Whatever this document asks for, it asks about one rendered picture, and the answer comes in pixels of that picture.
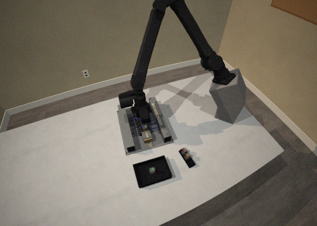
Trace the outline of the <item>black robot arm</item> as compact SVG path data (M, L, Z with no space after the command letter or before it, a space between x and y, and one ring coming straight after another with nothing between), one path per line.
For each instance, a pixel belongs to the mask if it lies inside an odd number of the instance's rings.
M230 73L228 68L225 67L222 57L218 56L209 46L184 0L155 0L130 81L133 90L118 95L121 109L131 107L135 103L136 116L140 116L141 122L144 125L151 122L151 118L143 88L160 25L168 6L175 12L196 46L201 58L201 66L205 70L209 69L209 71L214 72L213 83L228 85L236 77L235 73ZM137 107L135 105L145 106Z

